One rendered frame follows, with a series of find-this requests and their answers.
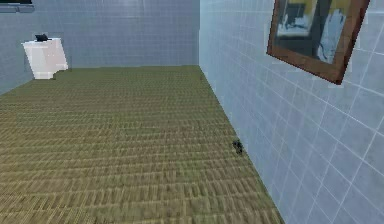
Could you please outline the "white toilet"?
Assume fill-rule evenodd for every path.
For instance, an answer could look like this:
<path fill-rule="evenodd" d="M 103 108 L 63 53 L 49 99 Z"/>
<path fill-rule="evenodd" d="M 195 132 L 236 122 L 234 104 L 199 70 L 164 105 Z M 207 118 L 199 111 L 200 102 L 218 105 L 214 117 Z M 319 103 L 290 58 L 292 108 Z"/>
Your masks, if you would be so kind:
<path fill-rule="evenodd" d="M 68 69 L 62 41 L 52 38 L 44 42 L 28 41 L 23 43 L 29 65 L 35 79 L 51 79 L 61 70 Z"/>

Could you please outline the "brown framed picture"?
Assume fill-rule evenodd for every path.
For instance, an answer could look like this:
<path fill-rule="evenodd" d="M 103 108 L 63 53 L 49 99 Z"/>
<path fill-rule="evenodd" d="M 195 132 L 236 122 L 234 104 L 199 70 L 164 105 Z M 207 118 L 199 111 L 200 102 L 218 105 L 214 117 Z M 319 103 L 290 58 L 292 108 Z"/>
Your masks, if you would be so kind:
<path fill-rule="evenodd" d="M 342 83 L 370 0 L 274 0 L 267 54 Z"/>

